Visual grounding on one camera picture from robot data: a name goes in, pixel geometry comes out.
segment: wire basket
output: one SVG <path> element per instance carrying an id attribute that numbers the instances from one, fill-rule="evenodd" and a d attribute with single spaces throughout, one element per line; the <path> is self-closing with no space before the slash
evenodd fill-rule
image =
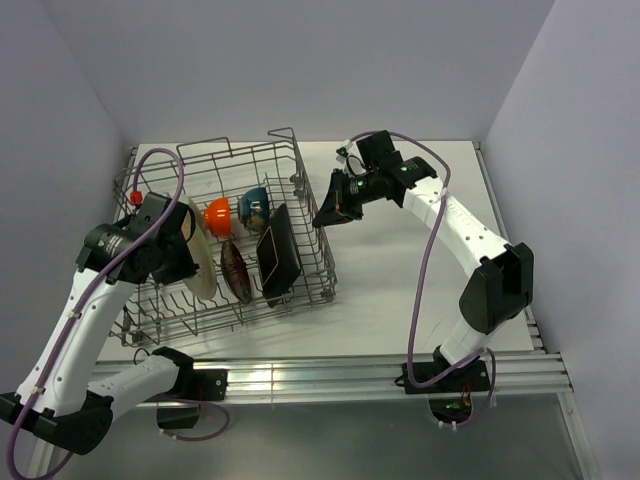
<path id="1" fill-rule="evenodd" d="M 309 178 L 291 128 L 271 130 L 273 141 L 232 148 L 226 137 L 178 145 L 185 165 L 183 193 L 204 211 L 216 198 L 226 196 L 237 217 L 237 200 L 255 187 L 264 187 L 269 209 L 274 212 L 286 204 L 291 218 L 302 272 L 290 291 L 277 297 L 274 308 L 262 296 L 256 244 L 260 234 L 233 224 L 232 241 L 240 250 L 252 283 L 253 300 L 242 304 L 227 288 L 220 268 L 224 239 L 207 233 L 216 266 L 218 291 L 208 301 L 195 297 L 182 282 L 162 286 L 151 277 L 140 285 L 116 320 L 110 336 L 123 346 L 141 347 L 188 337 L 218 329 L 231 329 L 255 320 L 282 315 L 293 310 L 331 302 L 337 282 L 335 263 L 324 229 L 311 226 L 318 209 Z M 132 213 L 128 198 L 136 165 L 120 172 L 114 180 L 118 205 L 116 218 Z M 178 172 L 166 156 L 154 155 L 145 164 L 138 189 L 171 194 Z"/>

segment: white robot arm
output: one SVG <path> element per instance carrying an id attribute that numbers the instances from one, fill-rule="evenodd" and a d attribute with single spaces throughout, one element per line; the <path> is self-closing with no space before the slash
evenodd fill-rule
<path id="1" fill-rule="evenodd" d="M 327 197 L 313 220 L 315 227 L 360 220 L 363 204 L 386 198 L 433 228 L 446 195 L 438 236 L 469 278 L 459 302 L 462 318 L 434 355 L 444 359 L 441 369 L 446 369 L 484 347 L 503 322 L 531 303 L 533 253 L 525 244 L 512 246 L 491 232 L 443 188 L 425 160 L 404 161 L 389 132 L 373 133 L 357 142 L 361 174 L 354 175 L 349 166 L 350 144 L 347 141 L 338 150 L 349 174 L 333 171 Z"/>
<path id="2" fill-rule="evenodd" d="M 114 225 L 100 225 L 86 236 L 56 328 L 18 390 L 0 395 L 1 419 L 70 452 L 86 454 L 100 443 L 113 421 L 139 403 L 161 393 L 187 398 L 193 387 L 193 359 L 169 348 L 155 350 L 144 362 L 117 375 L 89 381 L 113 322 L 136 286 L 149 275 L 169 284 L 197 272 L 181 229 L 189 207 L 178 202 L 159 221 L 169 203 L 168 198 L 149 193 L 136 214 Z M 142 239 L 156 222 L 161 225 L 153 235 L 131 250 L 95 288 L 89 287 L 105 265 Z M 91 294 L 81 313 L 75 313 L 72 309 L 85 292 Z M 76 317 L 72 324 L 70 316 Z M 52 361 L 50 374 L 40 384 Z"/>

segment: metal frame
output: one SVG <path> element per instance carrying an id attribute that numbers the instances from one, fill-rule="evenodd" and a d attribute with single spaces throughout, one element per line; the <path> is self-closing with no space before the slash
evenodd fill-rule
<path id="1" fill-rule="evenodd" d="M 495 194 L 487 174 L 480 145 L 474 143 L 476 157 L 489 192 L 500 234 L 507 238 Z M 496 395 L 557 394 L 567 424 L 569 437 L 576 453 L 583 478 L 602 478 L 595 460 L 593 448 L 578 414 L 573 387 L 562 356 L 550 354 L 544 348 L 538 326 L 529 308 L 525 311 L 529 333 L 534 345 L 532 352 L 498 353 Z M 419 361 L 429 360 L 430 355 L 419 355 Z M 392 399 L 419 400 L 422 396 L 407 396 L 393 384 L 406 361 L 401 355 L 265 359 L 265 360 L 197 360 L 195 368 L 229 370 L 225 404 L 281 404 L 319 403 L 345 401 L 379 401 Z M 109 376 L 131 366 L 129 362 L 102 362 L 95 370 L 96 379 Z M 431 396 L 437 398 L 447 395 Z M 145 403 L 140 408 L 158 406 L 182 406 L 171 402 Z M 42 447 L 32 458 L 30 473 L 43 474 L 48 462 L 36 455 L 43 454 Z M 48 450 L 50 458 L 52 449 Z"/>
<path id="2" fill-rule="evenodd" d="M 256 244 L 261 234 L 234 229 L 231 240 L 241 252 L 256 293 L 250 303 L 240 302 L 223 279 L 220 254 L 225 239 L 211 236 L 218 290 L 214 298 L 201 300 L 182 284 L 161 287 L 152 279 L 137 288 L 123 315 L 116 319 L 110 337 L 122 346 L 153 347 L 179 338 L 230 329 L 258 319 L 333 301 L 337 277 L 335 261 L 324 229 L 311 225 L 318 208 L 311 191 L 295 133 L 291 128 L 267 132 L 271 141 L 233 147 L 227 137 L 211 138 L 177 146 L 184 162 L 183 193 L 200 208 L 220 197 L 230 200 L 235 216 L 239 199 L 256 187 L 265 188 L 270 210 L 285 204 L 289 210 L 301 273 L 289 292 L 269 300 L 262 295 Z M 137 149 L 132 149 L 132 157 Z M 118 204 L 116 219 L 132 213 L 128 198 L 133 191 L 135 158 L 114 179 L 113 196 Z M 156 161 L 140 173 L 142 193 L 163 191 L 177 180 L 172 160 Z"/>

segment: gray wall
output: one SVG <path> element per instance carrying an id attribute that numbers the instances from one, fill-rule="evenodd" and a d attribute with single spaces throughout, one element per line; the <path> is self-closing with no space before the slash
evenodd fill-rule
<path id="1" fill-rule="evenodd" d="M 640 476 L 640 3 L 558 0 L 485 144 L 607 478 Z"/>
<path id="2" fill-rule="evenodd" d="M 126 137 L 483 139 L 552 0 L 43 0 Z"/>
<path id="3" fill-rule="evenodd" d="M 85 233 L 113 214 L 110 178 L 124 150 L 37 1 L 0 5 L 0 65 L 0 391 L 7 392 L 58 320 Z M 3 452 L 8 431 L 2 423 Z"/>

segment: purple cable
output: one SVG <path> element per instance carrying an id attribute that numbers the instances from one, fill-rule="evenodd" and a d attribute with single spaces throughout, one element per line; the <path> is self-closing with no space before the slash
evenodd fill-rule
<path id="1" fill-rule="evenodd" d="M 212 438 L 216 438 L 218 435 L 224 432 L 229 426 L 229 423 L 231 422 L 231 415 L 229 414 L 229 411 L 226 408 L 224 408 L 222 405 L 218 405 L 217 403 L 207 402 L 204 400 L 187 400 L 186 398 L 173 398 L 167 395 L 161 395 L 160 398 L 162 400 L 169 401 L 169 402 L 179 402 L 179 403 L 184 403 L 186 405 L 197 405 L 199 407 L 210 405 L 224 414 L 224 417 L 225 417 L 224 424 L 215 432 L 210 433 L 209 435 L 204 435 L 202 437 L 185 437 L 183 435 L 177 435 L 173 432 L 162 430 L 163 435 L 166 435 L 167 437 L 171 437 L 175 440 L 181 440 L 183 442 L 204 442 L 205 440 L 211 440 Z"/>
<path id="2" fill-rule="evenodd" d="M 111 260 L 102 270 L 100 270 L 98 275 L 96 275 L 93 281 L 87 286 L 86 290 L 82 293 L 82 295 L 80 295 L 78 302 L 75 304 L 75 306 L 72 309 L 72 313 L 74 313 L 74 316 L 69 317 L 64 327 L 62 328 L 62 332 L 60 333 L 58 340 L 56 340 L 56 343 L 51 349 L 51 354 L 49 355 L 49 358 L 47 359 L 42 369 L 42 373 L 40 373 L 40 376 L 38 377 L 38 380 L 34 385 L 37 389 L 41 389 L 44 387 L 45 382 L 47 381 L 47 379 L 49 378 L 49 375 L 51 374 L 51 370 L 53 370 L 53 367 L 56 361 L 58 360 L 58 357 L 60 356 L 60 352 L 62 351 L 64 344 L 66 343 L 67 339 L 69 338 L 69 335 L 71 334 L 71 329 L 73 328 L 75 321 L 79 317 L 80 313 L 82 312 L 82 309 L 84 308 L 85 304 L 89 300 L 89 297 L 91 297 L 91 295 L 93 294 L 95 289 L 98 287 L 98 285 L 102 283 L 104 278 L 109 274 L 109 272 L 111 272 L 111 270 L 113 270 L 132 251 L 134 251 L 136 248 L 142 245 L 151 235 L 155 233 L 155 231 L 158 228 L 160 228 L 160 225 L 162 225 L 164 221 L 169 217 L 169 215 L 175 208 L 176 204 L 178 203 L 178 199 L 180 198 L 180 193 L 182 192 L 182 186 L 184 183 L 184 164 L 182 163 L 182 159 L 178 155 L 176 155 L 174 152 L 172 152 L 167 148 L 152 148 L 142 156 L 142 158 L 140 159 L 140 163 L 136 168 L 136 171 L 133 177 L 133 183 L 134 185 L 138 184 L 138 175 L 140 175 L 142 164 L 146 162 L 146 160 L 154 153 L 166 153 L 178 164 L 178 187 L 176 188 L 176 193 L 173 195 L 171 202 L 169 202 L 169 206 L 162 213 L 162 215 L 160 215 L 160 218 L 158 218 L 158 220 L 156 220 L 156 222 L 153 225 L 151 225 L 149 230 L 144 232 L 131 245 L 129 245 L 125 250 L 123 250 L 116 258 Z M 59 465 L 57 465 L 53 470 L 51 470 L 49 473 L 46 473 L 45 475 L 42 475 L 41 477 L 35 477 L 34 479 L 29 479 L 28 477 L 25 477 L 20 472 L 18 472 L 18 468 L 16 467 L 16 463 L 15 463 L 15 448 L 16 448 L 16 442 L 18 439 L 18 434 L 20 433 L 20 428 L 24 423 L 27 413 L 31 411 L 31 409 L 35 405 L 39 394 L 40 392 L 36 391 L 29 396 L 29 399 L 27 400 L 24 407 L 20 411 L 20 414 L 18 415 L 18 418 L 16 419 L 16 422 L 13 425 L 13 428 L 11 430 L 11 434 L 9 435 L 9 442 L 7 444 L 7 451 L 6 451 L 7 467 L 9 468 L 9 472 L 11 473 L 11 476 L 16 480 L 47 480 L 49 478 L 52 478 L 60 470 L 62 470 L 62 468 L 67 464 L 67 462 L 71 459 L 71 456 L 73 455 L 71 452 L 69 452 L 64 457 L 64 459 L 60 462 Z"/>
<path id="3" fill-rule="evenodd" d="M 363 132 L 359 135 L 356 135 L 355 137 L 352 137 L 350 140 L 352 142 L 355 142 L 356 140 L 362 137 L 373 135 L 374 133 L 378 133 L 378 131 Z M 427 152 L 429 155 L 431 155 L 433 158 L 435 158 L 440 163 L 440 165 L 442 165 L 442 167 L 445 169 L 445 172 L 446 172 L 444 180 L 442 182 L 442 189 L 445 190 L 449 187 L 449 181 L 451 180 L 451 167 L 449 167 L 447 162 L 445 162 L 442 159 L 442 157 L 440 157 L 440 155 L 438 155 L 429 147 L 421 144 L 420 142 L 418 142 L 417 140 L 414 140 L 411 137 L 407 137 L 406 135 L 402 135 L 401 133 L 396 133 L 396 132 L 389 132 L 389 134 L 393 137 L 397 137 L 397 138 L 400 138 L 401 140 L 405 140 L 409 143 L 412 143 L 416 147 L 421 148 L 422 150 Z M 441 372 L 439 375 L 436 375 L 430 380 L 427 380 L 426 382 L 422 382 L 422 383 L 416 380 L 415 372 L 413 371 L 413 351 L 414 351 L 415 341 L 416 341 L 416 332 L 418 330 L 418 316 L 420 314 L 420 302 L 422 301 L 422 290 L 424 289 L 424 280 L 427 274 L 427 265 L 429 264 L 429 257 L 431 256 L 431 250 L 433 250 L 433 245 L 438 235 L 438 229 L 440 228 L 440 224 L 442 223 L 442 219 L 444 218 L 446 205 L 447 205 L 447 196 L 443 195 L 440 198 L 440 208 L 438 209 L 438 215 L 436 216 L 436 220 L 433 224 L 433 228 L 431 229 L 431 234 L 429 235 L 429 240 L 427 241 L 427 247 L 425 248 L 424 255 L 422 256 L 422 264 L 420 265 L 420 275 L 418 276 L 418 289 L 416 291 L 416 298 L 413 303 L 413 315 L 411 317 L 411 328 L 409 330 L 409 345 L 408 345 L 408 351 L 407 351 L 407 376 L 409 377 L 409 382 L 414 387 L 427 388 L 438 383 L 447 375 L 455 371 L 457 368 L 461 367 L 467 362 L 478 357 L 485 351 L 489 353 L 489 355 L 491 356 L 491 364 L 492 364 L 492 375 L 491 375 L 491 385 L 489 387 L 489 394 L 487 395 L 487 399 L 483 403 L 482 407 L 480 407 L 480 409 L 478 410 L 478 415 L 475 415 L 475 414 L 471 415 L 467 421 L 458 425 L 458 426 L 462 426 L 478 418 L 479 414 L 484 412 L 484 410 L 486 410 L 486 407 L 491 401 L 491 397 L 493 396 L 493 392 L 495 390 L 495 383 L 496 383 L 495 382 L 496 365 L 495 365 L 495 355 L 493 354 L 493 352 L 489 348 L 486 348 L 486 349 L 479 348 L 475 352 L 470 353 L 469 355 L 464 357 L 462 360 L 459 360 L 453 365 L 451 365 L 449 368 Z"/>

